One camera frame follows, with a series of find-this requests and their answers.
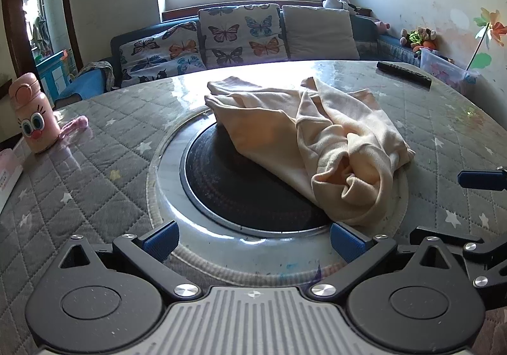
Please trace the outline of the cream beige garment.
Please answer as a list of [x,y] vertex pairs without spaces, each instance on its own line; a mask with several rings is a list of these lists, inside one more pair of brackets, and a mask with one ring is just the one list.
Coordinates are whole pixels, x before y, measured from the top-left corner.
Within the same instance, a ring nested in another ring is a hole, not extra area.
[[330,219],[368,227],[387,214],[395,171],[415,153],[370,90],[342,92],[313,77],[297,89],[236,77],[207,87],[205,103],[237,152]]

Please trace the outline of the grey quilted star table cover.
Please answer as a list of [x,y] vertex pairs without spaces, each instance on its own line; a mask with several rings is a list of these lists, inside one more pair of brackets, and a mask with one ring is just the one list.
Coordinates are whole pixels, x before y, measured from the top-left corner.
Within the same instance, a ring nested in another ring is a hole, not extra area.
[[88,130],[75,142],[41,155],[23,142],[16,145],[23,172],[1,214],[2,353],[34,350],[25,304],[71,234],[105,243],[155,224],[146,182],[157,147],[202,106],[209,81],[230,76],[291,86],[314,77],[345,92],[369,89],[416,154],[407,169],[408,209],[398,235],[406,238],[416,225],[486,240],[505,233],[505,193],[462,189],[456,180],[464,169],[505,165],[505,129],[439,80],[423,89],[379,72],[372,61],[312,61],[214,69],[129,86],[58,111],[62,123],[88,118]]

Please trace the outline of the clear plastic storage box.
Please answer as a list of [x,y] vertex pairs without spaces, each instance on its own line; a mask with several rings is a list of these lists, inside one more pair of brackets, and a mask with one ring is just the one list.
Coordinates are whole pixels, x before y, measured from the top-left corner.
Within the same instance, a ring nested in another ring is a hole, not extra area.
[[421,51],[420,68],[463,95],[473,91],[479,75],[456,66],[429,49]]

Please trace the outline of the black remote control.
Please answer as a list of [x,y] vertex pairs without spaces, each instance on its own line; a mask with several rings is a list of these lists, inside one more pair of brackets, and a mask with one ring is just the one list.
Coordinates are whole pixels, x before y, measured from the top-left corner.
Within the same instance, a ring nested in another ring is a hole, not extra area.
[[411,83],[427,89],[431,88],[431,78],[429,76],[416,72],[410,68],[402,67],[392,62],[378,62],[376,67],[380,70],[380,72],[384,72],[385,74],[396,76],[402,80],[410,81]]

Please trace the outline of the colourful paper pinwheel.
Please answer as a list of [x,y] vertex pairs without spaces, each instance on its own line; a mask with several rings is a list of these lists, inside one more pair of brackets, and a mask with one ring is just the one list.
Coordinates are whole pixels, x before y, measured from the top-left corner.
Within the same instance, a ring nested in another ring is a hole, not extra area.
[[469,59],[466,70],[484,69],[491,65],[492,55],[490,49],[493,45],[506,47],[506,24],[502,21],[499,10],[480,9],[480,16],[473,19],[479,28],[475,35],[477,45]]

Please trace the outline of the brown plush toys pile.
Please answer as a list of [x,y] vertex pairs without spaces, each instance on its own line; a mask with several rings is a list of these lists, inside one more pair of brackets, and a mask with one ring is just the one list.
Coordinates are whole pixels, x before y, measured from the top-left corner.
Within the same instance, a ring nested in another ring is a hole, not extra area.
[[419,58],[423,50],[437,50],[437,32],[428,27],[418,27],[411,32],[402,29],[399,42],[401,46],[410,48],[413,55]]

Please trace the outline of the pink white box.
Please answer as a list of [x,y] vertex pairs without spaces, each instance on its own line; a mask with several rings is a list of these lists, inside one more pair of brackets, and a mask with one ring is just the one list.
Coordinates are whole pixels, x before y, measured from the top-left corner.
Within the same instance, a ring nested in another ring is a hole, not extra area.
[[22,164],[12,149],[0,154],[0,212],[2,212],[14,186],[23,172]]

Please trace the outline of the blue sofa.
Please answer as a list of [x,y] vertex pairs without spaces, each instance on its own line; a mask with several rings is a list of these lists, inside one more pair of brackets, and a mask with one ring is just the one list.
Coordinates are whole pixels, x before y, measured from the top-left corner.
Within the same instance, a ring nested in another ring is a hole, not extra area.
[[152,80],[268,62],[386,60],[419,65],[387,24],[346,10],[248,4],[199,10],[112,38],[111,56],[91,62],[56,100],[61,108]]

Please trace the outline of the pink cartoon water bottle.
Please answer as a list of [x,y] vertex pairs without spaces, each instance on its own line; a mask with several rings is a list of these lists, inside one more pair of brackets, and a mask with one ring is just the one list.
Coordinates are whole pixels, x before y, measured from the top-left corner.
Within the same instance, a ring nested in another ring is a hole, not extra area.
[[10,103],[22,135],[34,154],[50,148],[60,136],[52,106],[33,73],[26,73],[9,88]]

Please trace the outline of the pink plush pig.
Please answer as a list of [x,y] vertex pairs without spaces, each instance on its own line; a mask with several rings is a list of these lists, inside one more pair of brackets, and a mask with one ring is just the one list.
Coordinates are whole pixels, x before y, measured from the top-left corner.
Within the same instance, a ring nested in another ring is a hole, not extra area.
[[383,21],[375,21],[375,27],[379,35],[384,35],[388,33],[391,26]]

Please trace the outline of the blue cabinet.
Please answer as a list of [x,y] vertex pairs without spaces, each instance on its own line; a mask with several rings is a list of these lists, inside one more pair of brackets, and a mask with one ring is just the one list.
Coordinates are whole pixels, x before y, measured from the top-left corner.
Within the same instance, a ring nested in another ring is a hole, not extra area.
[[62,50],[45,57],[37,65],[41,88],[54,106],[55,101],[70,86],[76,74],[76,64],[72,50]]

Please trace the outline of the white plush toy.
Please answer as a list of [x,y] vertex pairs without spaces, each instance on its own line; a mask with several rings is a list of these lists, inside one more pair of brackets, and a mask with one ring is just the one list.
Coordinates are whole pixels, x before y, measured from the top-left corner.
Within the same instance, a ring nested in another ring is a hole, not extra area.
[[350,15],[357,15],[356,6],[349,0],[321,0],[322,6],[328,10],[346,10]]

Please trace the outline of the left butterfly cushion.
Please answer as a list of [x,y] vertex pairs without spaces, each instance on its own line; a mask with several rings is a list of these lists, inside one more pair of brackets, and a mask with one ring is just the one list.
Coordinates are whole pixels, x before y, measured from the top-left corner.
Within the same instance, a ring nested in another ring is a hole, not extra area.
[[198,25],[181,23],[119,47],[121,86],[205,70],[199,50]]

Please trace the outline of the middle butterfly cushion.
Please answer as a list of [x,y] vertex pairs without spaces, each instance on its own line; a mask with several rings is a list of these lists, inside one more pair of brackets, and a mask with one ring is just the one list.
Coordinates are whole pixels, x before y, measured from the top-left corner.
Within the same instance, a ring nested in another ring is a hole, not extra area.
[[199,10],[206,67],[287,61],[280,13],[276,3]]

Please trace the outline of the dark wooden door frame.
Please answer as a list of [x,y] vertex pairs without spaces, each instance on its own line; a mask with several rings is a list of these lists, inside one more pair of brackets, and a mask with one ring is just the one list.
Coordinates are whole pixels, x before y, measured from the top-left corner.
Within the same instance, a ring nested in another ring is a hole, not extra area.
[[75,77],[83,67],[70,0],[1,0],[1,82],[14,80],[62,52]]

